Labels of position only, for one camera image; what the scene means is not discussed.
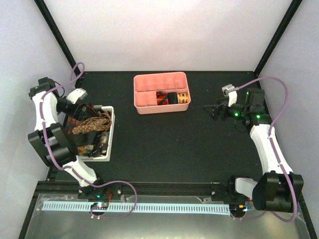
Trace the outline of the brown floral tie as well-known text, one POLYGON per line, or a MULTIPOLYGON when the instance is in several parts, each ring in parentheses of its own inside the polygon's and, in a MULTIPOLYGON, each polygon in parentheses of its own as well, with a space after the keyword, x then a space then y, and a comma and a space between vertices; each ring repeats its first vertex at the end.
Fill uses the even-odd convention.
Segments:
POLYGON ((112 122, 109 118, 89 118, 73 128, 74 135, 86 134, 92 131, 107 131, 112 122))

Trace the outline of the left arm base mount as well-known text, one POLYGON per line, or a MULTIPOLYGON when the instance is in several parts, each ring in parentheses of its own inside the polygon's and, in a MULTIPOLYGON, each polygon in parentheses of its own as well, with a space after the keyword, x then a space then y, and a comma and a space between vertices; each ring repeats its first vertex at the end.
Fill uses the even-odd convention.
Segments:
POLYGON ((115 183, 101 188, 80 188, 77 198, 78 200, 91 203, 89 213, 101 216, 108 210, 111 201, 119 200, 121 195, 122 185, 115 183))

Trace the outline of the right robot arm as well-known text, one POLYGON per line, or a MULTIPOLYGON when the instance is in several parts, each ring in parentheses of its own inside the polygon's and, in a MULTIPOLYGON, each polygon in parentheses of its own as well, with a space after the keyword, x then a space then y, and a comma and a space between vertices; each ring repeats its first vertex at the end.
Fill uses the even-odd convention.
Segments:
POLYGON ((246 196, 259 211, 294 212, 304 181, 293 172, 281 152, 272 119, 264 107, 264 90, 249 88, 242 105, 237 103, 233 85, 222 87, 222 92, 223 98, 204 109, 214 120, 234 118, 242 122, 255 144, 263 172, 259 181, 231 177, 226 189, 228 198, 237 201, 246 196))

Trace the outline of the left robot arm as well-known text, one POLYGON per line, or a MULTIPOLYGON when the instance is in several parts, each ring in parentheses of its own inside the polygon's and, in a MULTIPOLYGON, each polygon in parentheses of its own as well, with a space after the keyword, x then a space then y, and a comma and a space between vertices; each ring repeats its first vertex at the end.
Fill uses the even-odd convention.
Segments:
POLYGON ((28 95, 35 105, 36 124, 28 141, 46 166, 69 173, 78 181, 82 193, 101 199, 107 193, 107 186, 94 169, 80 159, 75 141, 58 121, 60 112, 77 120, 92 116, 87 106, 77 103, 87 92, 76 88, 68 96, 61 97, 58 93, 61 87, 44 77, 38 80, 38 86, 30 88, 28 95))

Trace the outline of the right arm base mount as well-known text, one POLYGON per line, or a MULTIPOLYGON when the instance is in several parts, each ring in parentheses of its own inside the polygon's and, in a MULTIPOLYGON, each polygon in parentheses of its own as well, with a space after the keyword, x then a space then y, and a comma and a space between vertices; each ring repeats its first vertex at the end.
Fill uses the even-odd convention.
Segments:
POLYGON ((213 202, 227 204, 232 217, 244 218, 251 200, 249 197, 236 192, 232 183, 213 182, 210 191, 213 202))

